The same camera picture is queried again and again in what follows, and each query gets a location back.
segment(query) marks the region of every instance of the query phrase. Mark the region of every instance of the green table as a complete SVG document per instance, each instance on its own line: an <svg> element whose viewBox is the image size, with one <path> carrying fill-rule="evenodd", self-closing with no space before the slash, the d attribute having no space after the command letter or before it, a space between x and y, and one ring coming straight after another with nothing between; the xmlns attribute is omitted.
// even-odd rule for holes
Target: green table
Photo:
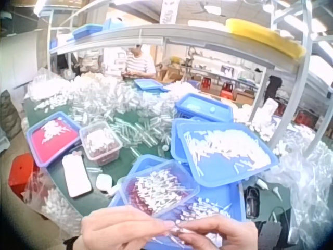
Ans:
<svg viewBox="0 0 333 250"><path fill-rule="evenodd" d="M36 103L32 102L30 99L26 99L24 101L24 109L27 114L27 118L29 121L29 125L33 126L37 122L42 119L48 117L52 113L57 111L63 111L65 114L69 111L69 106L62 106L55 108L54 110L50 110L48 113L44 113L43 110L34 110ZM134 123L138 121L138 114L136 112L127 112L124 115L117 114L117 117ZM153 154L158 155L157 147L148 148L145 144L141 144L138 148L139 152L143 154ZM97 164L87 159L83 147L80 147L78 150L83 152L83 161L86 168L94 168L98 167ZM166 158L171 158L170 152L165 154ZM91 184L93 186L93 190L90 193L83 194L80 197L71 198L69 197L67 191L67 185L65 181L65 174L62 166L62 157L59 157L54 163L52 163L49 167L47 167L47 171L50 174L50 177L53 179L55 185L60 189L63 193L64 197L69 201L69 203L82 215L87 216L92 211L107 207L111 202L110 198L106 198L105 194L101 193L96 188L96 178L98 176L98 172L87 171L88 176L90 178ZM103 173L109 174L113 178L113 185L118 181L119 178L126 176L130 169L132 168L133 162L135 161L135 157L132 155L129 149L123 148L120 150L119 159L105 165L102 167ZM256 221L265 221L269 218L272 210L276 206L282 206L285 210L290 208L290 192L288 189L284 189L280 187L280 193L284 199L284 202L281 203L277 197L271 191L263 191L260 190L260 216Z"/></svg>

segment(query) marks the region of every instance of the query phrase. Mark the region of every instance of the person in striped shirt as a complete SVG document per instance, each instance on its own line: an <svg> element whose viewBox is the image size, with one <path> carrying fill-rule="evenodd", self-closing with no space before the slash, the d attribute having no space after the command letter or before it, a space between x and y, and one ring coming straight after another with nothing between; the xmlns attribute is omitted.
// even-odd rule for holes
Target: person in striped shirt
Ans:
<svg viewBox="0 0 333 250"><path fill-rule="evenodd" d="M156 71L154 61L149 54L141 51L141 45L130 49L131 54L126 61L125 71L121 73L124 77L154 78Z"/></svg>

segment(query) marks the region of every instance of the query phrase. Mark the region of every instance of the white phone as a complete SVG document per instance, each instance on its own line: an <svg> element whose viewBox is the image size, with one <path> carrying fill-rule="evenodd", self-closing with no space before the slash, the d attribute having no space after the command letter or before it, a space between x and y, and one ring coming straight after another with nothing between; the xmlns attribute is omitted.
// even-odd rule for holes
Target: white phone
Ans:
<svg viewBox="0 0 333 250"><path fill-rule="evenodd" d="M81 155L70 154L62 159L69 196L74 198L92 190Z"/></svg>

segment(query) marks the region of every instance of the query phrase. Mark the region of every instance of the white banner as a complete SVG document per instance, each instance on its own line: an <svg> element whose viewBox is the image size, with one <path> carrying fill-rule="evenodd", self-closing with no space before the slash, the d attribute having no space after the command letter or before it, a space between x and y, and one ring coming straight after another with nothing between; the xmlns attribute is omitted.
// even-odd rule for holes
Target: white banner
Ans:
<svg viewBox="0 0 333 250"><path fill-rule="evenodd" d="M163 0L160 24L176 24L180 0Z"/></svg>

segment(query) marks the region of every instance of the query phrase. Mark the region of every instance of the yellow tray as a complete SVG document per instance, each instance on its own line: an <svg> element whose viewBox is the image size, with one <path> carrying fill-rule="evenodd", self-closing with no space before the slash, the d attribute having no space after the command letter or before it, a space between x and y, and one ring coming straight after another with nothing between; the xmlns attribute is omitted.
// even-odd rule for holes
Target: yellow tray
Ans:
<svg viewBox="0 0 333 250"><path fill-rule="evenodd" d="M282 37L278 33L259 24L241 19L229 18L226 20L225 25L231 34L241 35L264 43L291 58L299 59L306 53L306 49L295 41Z"/></svg>

